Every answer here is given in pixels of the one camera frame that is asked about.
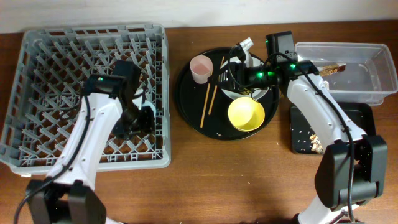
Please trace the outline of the pink cup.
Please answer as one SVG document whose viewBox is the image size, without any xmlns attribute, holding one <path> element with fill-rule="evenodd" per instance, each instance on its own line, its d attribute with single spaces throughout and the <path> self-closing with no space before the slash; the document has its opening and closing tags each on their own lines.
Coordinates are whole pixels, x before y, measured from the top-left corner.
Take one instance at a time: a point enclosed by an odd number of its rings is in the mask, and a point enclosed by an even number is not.
<svg viewBox="0 0 398 224">
<path fill-rule="evenodd" d="M 213 71 L 213 62 L 205 55 L 197 55 L 191 59 L 189 67 L 193 80 L 197 84 L 204 84 Z"/>
</svg>

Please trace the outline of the yellow bowl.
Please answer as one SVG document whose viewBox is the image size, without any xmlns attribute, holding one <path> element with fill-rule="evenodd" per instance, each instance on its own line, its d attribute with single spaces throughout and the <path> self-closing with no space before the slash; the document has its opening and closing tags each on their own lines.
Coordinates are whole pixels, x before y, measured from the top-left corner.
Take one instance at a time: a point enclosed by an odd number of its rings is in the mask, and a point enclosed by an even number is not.
<svg viewBox="0 0 398 224">
<path fill-rule="evenodd" d="M 265 118 L 264 107 L 252 98 L 237 98 L 228 107 L 229 122 L 241 132 L 256 130 L 263 124 Z"/>
</svg>

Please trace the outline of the brown Nescafe Gold sachet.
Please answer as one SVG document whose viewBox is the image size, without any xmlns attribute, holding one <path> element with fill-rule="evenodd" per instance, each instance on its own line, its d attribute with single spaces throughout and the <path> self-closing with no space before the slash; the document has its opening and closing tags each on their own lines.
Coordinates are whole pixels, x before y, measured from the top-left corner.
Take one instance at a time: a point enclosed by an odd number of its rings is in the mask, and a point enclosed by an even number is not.
<svg viewBox="0 0 398 224">
<path fill-rule="evenodd" d="M 338 72 L 343 72 L 346 69 L 345 63 L 335 63 L 317 68 L 321 77 L 332 75 Z"/>
</svg>

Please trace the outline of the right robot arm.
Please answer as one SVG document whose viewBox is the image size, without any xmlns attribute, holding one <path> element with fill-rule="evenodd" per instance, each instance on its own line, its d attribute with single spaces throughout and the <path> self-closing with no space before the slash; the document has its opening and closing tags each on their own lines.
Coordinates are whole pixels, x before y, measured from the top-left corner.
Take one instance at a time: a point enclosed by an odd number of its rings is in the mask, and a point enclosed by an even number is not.
<svg viewBox="0 0 398 224">
<path fill-rule="evenodd" d="M 325 147 L 315 175 L 316 196 L 294 223 L 338 223 L 384 191 L 387 144 L 368 135 L 341 109 L 325 87 L 318 68 L 299 59 L 290 31 L 266 36 L 267 59 L 255 66 L 250 38 L 229 50 L 219 84 L 232 92 L 277 87 L 304 115 Z"/>
</svg>

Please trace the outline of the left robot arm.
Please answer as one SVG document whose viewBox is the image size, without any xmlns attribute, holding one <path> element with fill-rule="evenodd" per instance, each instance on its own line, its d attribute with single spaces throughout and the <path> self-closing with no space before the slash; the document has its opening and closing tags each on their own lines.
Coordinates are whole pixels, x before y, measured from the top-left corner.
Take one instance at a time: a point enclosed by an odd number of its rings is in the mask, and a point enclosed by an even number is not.
<svg viewBox="0 0 398 224">
<path fill-rule="evenodd" d="M 155 106 L 144 99 L 140 76 L 140 67 L 125 60 L 111 75 L 90 75 L 64 150 L 45 179 L 29 182 L 14 223 L 24 205 L 34 223 L 114 223 L 95 194 L 95 179 L 110 135 L 131 140 L 154 132 Z"/>
</svg>

